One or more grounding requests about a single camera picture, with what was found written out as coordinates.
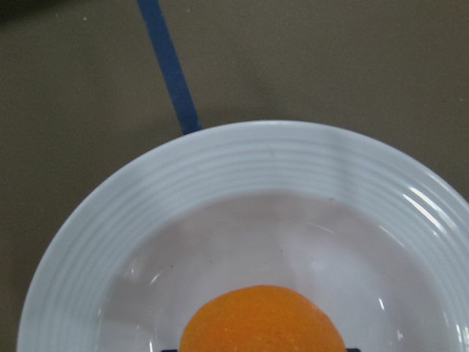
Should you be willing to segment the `white round plate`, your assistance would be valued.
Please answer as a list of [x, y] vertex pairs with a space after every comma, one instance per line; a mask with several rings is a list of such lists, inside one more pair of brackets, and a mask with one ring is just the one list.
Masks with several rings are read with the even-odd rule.
[[243, 122], [161, 145], [47, 248], [19, 351], [164, 351], [205, 302], [289, 287], [362, 351], [468, 349], [468, 203], [351, 131]]

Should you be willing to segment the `orange fruit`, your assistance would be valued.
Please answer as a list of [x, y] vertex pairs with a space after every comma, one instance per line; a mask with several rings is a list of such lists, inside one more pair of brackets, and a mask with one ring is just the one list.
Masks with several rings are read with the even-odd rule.
[[301, 294], [260, 285], [225, 293], [185, 327], [179, 351], [345, 351], [330, 318]]

